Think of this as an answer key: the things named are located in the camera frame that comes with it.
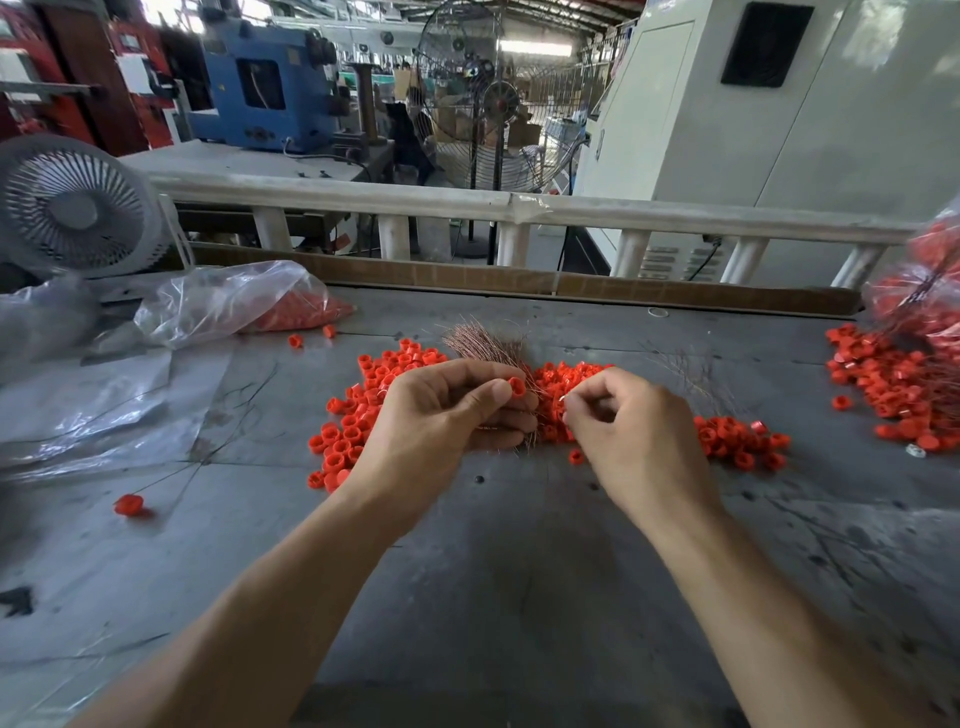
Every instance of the finger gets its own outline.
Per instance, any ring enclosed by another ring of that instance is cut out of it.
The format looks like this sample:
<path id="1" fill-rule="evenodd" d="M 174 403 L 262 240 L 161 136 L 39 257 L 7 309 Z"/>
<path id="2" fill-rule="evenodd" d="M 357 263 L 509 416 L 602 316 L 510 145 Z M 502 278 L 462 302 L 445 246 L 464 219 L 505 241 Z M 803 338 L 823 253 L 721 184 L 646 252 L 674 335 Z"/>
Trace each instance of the finger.
<path id="1" fill-rule="evenodd" d="M 584 379 L 570 390 L 570 394 L 576 392 L 586 401 L 613 398 L 614 401 L 620 403 L 631 390 L 635 390 L 638 386 L 649 387 L 653 385 L 642 376 L 625 372 L 617 367 L 610 367 L 589 379 Z"/>
<path id="2" fill-rule="evenodd" d="M 453 405 L 456 402 L 463 399 L 467 392 L 471 392 L 471 389 L 455 389 L 449 394 L 450 404 Z M 513 397 L 506 404 L 503 405 L 504 409 L 515 409 L 524 412 L 533 412 L 537 409 L 537 405 L 540 403 L 540 400 L 537 398 L 533 392 L 527 392 L 523 397 Z"/>
<path id="3" fill-rule="evenodd" d="M 521 432 L 533 432 L 537 429 L 537 416 L 530 412 L 507 409 L 504 406 L 494 412 L 491 417 L 488 417 L 484 422 L 484 426 L 505 427 L 507 429 L 518 429 Z"/>
<path id="4" fill-rule="evenodd" d="M 573 430 L 574 437 L 585 447 L 596 442 L 597 438 L 609 433 L 610 425 L 597 419 L 590 407 L 590 402 L 584 400 L 576 389 L 571 390 L 564 400 L 566 404 L 564 422 Z"/>
<path id="5" fill-rule="evenodd" d="M 515 429 L 476 429 L 467 449 L 512 449 L 523 444 L 523 433 Z"/>
<path id="6" fill-rule="evenodd" d="M 448 392 L 455 389 L 473 389 L 492 379 L 509 379 L 511 376 L 518 376 L 521 379 L 526 377 L 526 374 L 517 367 L 478 359 L 453 359 L 429 367 L 420 367 L 415 371 L 426 381 L 442 382 Z"/>
<path id="7" fill-rule="evenodd" d="M 449 416 L 455 426 L 473 431 L 514 395 L 506 379 L 492 379 L 481 384 L 449 410 Z"/>

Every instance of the fluorescent light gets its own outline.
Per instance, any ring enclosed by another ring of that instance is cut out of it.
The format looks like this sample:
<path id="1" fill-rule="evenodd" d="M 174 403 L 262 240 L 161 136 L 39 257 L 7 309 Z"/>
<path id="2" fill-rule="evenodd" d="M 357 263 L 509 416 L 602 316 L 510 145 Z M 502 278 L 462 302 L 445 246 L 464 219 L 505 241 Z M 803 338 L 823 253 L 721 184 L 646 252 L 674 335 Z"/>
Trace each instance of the fluorescent light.
<path id="1" fill-rule="evenodd" d="M 501 40 L 500 50 L 529 53 L 532 56 L 569 56 L 573 46 L 568 43 L 537 43 L 533 40 Z"/>

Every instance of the hand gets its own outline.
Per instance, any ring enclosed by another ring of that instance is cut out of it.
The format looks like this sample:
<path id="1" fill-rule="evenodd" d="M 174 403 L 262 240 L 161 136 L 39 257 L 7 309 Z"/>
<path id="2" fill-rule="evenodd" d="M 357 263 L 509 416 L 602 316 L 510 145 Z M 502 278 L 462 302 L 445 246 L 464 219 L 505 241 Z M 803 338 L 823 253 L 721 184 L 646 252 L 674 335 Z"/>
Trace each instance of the hand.
<path id="1" fill-rule="evenodd" d="M 537 396 L 515 399 L 511 376 L 524 373 L 456 359 L 397 377 L 338 494 L 382 499 L 405 530 L 412 528 L 450 484 L 466 450 L 515 448 L 537 428 Z"/>
<path id="2" fill-rule="evenodd" d="M 566 424 L 604 489 L 648 538 L 723 511 L 684 399 L 611 368 L 582 381 L 564 403 Z"/>

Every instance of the white machine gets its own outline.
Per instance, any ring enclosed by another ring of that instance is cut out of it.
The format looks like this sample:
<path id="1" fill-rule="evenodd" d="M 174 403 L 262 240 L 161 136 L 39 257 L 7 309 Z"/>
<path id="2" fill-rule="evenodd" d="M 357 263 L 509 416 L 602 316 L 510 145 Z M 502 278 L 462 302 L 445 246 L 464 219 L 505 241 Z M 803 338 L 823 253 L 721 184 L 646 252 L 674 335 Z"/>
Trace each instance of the white machine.
<path id="1" fill-rule="evenodd" d="M 929 218 L 960 189 L 958 28 L 941 0 L 648 0 L 574 193 Z M 589 232 L 612 265 L 620 231 Z M 711 250 L 654 233 L 640 275 L 689 279 Z M 829 285 L 849 252 L 771 241 L 751 284 Z"/>

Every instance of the standing fan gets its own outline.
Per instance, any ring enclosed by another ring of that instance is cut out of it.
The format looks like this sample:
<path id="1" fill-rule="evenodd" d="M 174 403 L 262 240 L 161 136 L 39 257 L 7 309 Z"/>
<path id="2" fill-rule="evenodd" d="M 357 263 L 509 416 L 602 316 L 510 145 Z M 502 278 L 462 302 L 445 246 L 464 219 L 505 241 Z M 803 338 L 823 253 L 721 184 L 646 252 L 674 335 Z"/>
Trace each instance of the standing fan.
<path id="1" fill-rule="evenodd" d="M 576 81 L 558 73 L 568 61 L 520 66 L 500 51 L 502 38 L 496 16 L 472 0 L 447 0 L 427 18 L 417 71 L 436 127 L 437 162 L 458 187 L 542 192 L 580 143 L 580 125 L 558 119 L 578 110 L 580 94 L 575 83 L 557 83 Z M 551 135 L 559 128 L 564 133 Z M 494 225 L 488 240 L 474 238 L 471 220 L 454 254 L 492 264 L 495 235 Z"/>
<path id="2" fill-rule="evenodd" d="M 84 278 L 138 273 L 171 241 L 184 267 L 192 265 L 170 199 L 116 158 L 67 136 L 0 144 L 0 231 L 0 256 L 43 278 L 57 269 Z"/>

